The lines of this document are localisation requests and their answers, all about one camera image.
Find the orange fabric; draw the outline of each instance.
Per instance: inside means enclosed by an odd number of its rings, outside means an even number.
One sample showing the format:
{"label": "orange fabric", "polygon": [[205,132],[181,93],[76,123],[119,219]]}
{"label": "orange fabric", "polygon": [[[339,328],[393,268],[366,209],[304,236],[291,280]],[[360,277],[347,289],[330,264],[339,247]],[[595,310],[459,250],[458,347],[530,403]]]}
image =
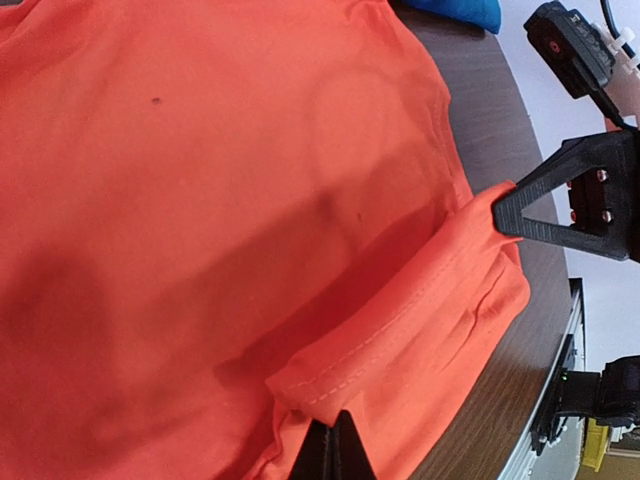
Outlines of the orange fabric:
{"label": "orange fabric", "polygon": [[0,478],[406,478],[528,296],[448,101],[385,1],[0,7]]}

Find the black wire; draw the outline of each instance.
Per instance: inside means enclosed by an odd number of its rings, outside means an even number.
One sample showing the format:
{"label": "black wire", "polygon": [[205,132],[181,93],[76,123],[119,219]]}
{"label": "black wire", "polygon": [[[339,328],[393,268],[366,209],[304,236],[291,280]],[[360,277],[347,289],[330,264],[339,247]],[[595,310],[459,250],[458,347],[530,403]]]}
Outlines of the black wire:
{"label": "black wire", "polygon": [[[602,7],[604,21],[607,22],[607,27],[611,32],[611,36],[614,39],[617,39],[620,36],[620,32],[616,27],[616,22],[613,20],[613,13],[611,12],[611,5],[609,5],[609,0],[600,0],[600,6]],[[631,48],[628,43],[622,45],[622,50],[624,50],[624,53],[626,53],[629,58],[633,58],[636,55],[636,53],[633,51],[633,48]]]}

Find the yellow object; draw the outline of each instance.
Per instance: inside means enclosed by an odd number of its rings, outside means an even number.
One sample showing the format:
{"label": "yellow object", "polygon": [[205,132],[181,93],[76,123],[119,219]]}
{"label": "yellow object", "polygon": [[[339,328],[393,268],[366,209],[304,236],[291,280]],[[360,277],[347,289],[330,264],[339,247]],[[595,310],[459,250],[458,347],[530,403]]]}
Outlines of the yellow object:
{"label": "yellow object", "polygon": [[602,460],[607,450],[609,440],[609,427],[601,427],[593,418],[589,419],[587,427],[587,440],[584,445],[582,464],[600,471]]}

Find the wooden table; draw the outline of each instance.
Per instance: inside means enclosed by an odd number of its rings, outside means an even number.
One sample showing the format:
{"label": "wooden table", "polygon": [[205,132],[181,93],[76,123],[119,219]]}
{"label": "wooden table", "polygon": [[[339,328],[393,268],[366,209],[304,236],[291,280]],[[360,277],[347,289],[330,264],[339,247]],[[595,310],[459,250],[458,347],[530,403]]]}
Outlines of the wooden table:
{"label": "wooden table", "polygon": [[[475,192],[520,180],[541,161],[531,123],[495,37],[396,7],[451,91],[451,123]],[[527,212],[555,221],[551,197]],[[532,414],[567,326],[571,296],[561,249],[524,241],[531,302],[498,345],[454,422],[414,478],[490,480],[500,474]]]}

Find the folded fabric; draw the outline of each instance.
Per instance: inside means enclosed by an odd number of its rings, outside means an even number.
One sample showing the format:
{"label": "folded fabric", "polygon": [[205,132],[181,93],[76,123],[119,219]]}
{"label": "folded fabric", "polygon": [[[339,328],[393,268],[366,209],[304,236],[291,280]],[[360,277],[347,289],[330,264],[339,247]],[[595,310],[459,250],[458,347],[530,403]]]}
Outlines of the folded fabric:
{"label": "folded fabric", "polygon": [[385,1],[0,8],[0,478],[406,478],[528,297],[448,101]]}
{"label": "folded fabric", "polygon": [[403,0],[407,5],[498,33],[502,12],[498,0]]}

